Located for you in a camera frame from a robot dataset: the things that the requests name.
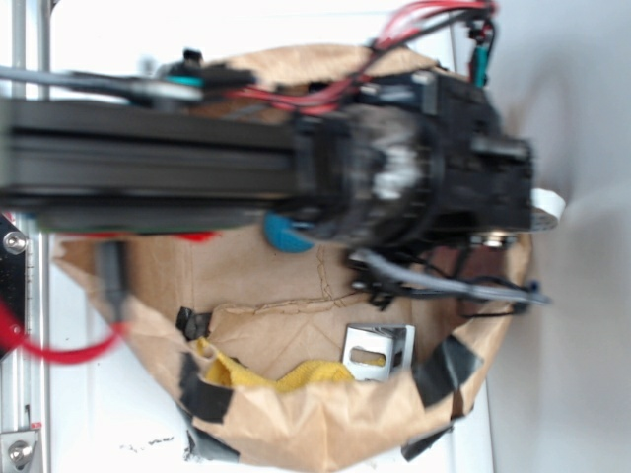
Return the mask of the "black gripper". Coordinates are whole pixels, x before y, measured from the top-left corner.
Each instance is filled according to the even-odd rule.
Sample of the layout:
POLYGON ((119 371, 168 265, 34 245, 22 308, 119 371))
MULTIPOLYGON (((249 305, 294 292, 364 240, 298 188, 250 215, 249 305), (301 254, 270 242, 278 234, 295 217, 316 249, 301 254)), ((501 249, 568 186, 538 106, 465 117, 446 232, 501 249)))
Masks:
POLYGON ((318 239, 437 244, 530 228, 531 145, 503 132, 478 86, 429 70, 382 77, 321 129, 339 194, 318 239))

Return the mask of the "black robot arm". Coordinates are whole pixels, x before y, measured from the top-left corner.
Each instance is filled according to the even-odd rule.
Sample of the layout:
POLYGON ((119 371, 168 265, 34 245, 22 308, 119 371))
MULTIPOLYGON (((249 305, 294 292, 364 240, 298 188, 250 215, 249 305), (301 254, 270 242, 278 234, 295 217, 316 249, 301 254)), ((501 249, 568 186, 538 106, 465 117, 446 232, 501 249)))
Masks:
POLYGON ((243 72, 1 76, 125 98, 2 100, 1 205, 55 233, 197 233, 270 211, 311 240, 389 247, 531 226, 529 143, 503 133, 482 88, 433 71, 346 87, 327 112, 273 124, 184 112, 243 72))

